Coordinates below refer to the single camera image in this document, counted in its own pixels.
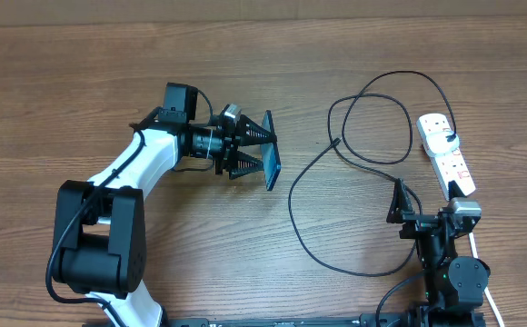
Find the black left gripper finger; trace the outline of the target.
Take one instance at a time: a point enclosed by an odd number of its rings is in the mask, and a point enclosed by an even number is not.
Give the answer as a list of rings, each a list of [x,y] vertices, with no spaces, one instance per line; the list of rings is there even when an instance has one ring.
[[[277,136],[271,114],[265,114],[261,124],[242,114],[237,122],[237,138],[240,146],[274,144]]]
[[[229,179],[237,179],[250,173],[257,173],[264,169],[264,163],[249,154],[236,152],[227,161]]]

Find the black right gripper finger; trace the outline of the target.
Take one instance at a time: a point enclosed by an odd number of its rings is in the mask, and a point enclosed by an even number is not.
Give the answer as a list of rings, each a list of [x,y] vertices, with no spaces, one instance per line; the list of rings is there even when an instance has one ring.
[[[447,198],[453,199],[453,198],[463,198],[463,197],[465,197],[465,194],[463,193],[458,183],[456,181],[450,181],[448,183]]]
[[[412,215],[414,215],[414,209],[408,189],[402,179],[396,179],[386,222],[403,223],[406,217]]]

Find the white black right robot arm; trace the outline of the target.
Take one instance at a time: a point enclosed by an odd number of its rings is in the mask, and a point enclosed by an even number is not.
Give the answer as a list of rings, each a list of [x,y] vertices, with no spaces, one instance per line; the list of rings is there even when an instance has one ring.
[[[434,215],[416,213],[409,189],[403,180],[395,181],[388,223],[402,226],[402,239],[414,240],[422,271],[395,285],[379,302],[374,321],[381,323],[385,301],[403,286],[422,278],[425,302],[414,303],[403,313],[387,313],[392,326],[483,327],[484,290],[490,267],[472,256],[460,256],[455,240],[472,232],[482,218],[477,201],[466,197],[455,181],[449,183],[450,200]]]

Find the black smartphone lit screen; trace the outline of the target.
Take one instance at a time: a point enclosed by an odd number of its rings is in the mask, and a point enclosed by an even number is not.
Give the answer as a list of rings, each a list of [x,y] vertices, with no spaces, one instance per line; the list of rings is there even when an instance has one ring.
[[[262,121],[262,128],[270,132],[272,136],[275,136],[273,117],[270,111],[265,112]],[[266,190],[272,191],[282,168],[278,145],[276,141],[273,141],[268,144],[262,144],[260,149]]]

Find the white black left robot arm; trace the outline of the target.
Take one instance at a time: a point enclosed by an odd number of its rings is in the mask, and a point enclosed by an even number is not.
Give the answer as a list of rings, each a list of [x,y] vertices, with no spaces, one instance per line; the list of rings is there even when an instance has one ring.
[[[169,325],[166,309],[143,281],[144,203],[157,182],[192,157],[210,161],[215,173],[231,180],[263,173],[266,189],[273,189],[281,159],[271,112],[256,123],[228,104],[199,124],[196,106],[204,96],[188,84],[167,84],[163,104],[131,125],[132,142],[108,167],[60,186],[45,272],[55,302],[95,303],[111,326]]]

